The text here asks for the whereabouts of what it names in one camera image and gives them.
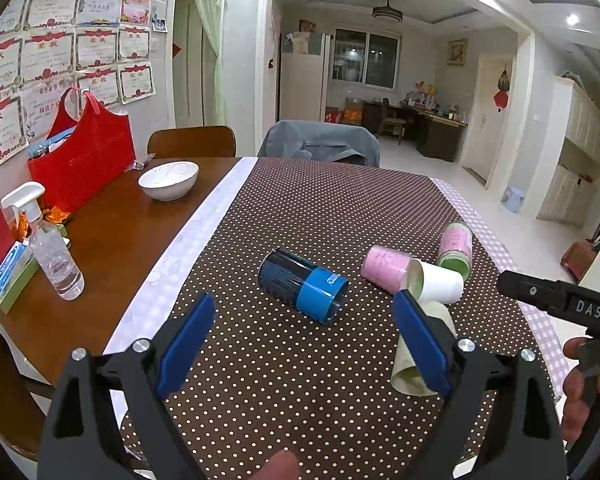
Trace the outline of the operator thumb tip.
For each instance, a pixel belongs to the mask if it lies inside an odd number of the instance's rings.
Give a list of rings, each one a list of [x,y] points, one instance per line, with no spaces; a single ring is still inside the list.
[[[279,451],[251,477],[251,480],[298,480],[299,478],[298,458],[293,452]]]

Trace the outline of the operator right hand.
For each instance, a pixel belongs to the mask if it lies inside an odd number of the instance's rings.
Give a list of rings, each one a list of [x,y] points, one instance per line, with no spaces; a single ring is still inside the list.
[[[568,443],[578,440],[583,426],[588,419],[588,414],[590,414],[590,408],[582,399],[584,385],[584,375],[577,368],[570,370],[562,385],[566,402],[560,428],[562,428],[562,438]],[[597,390],[600,394],[600,377],[597,382]]]

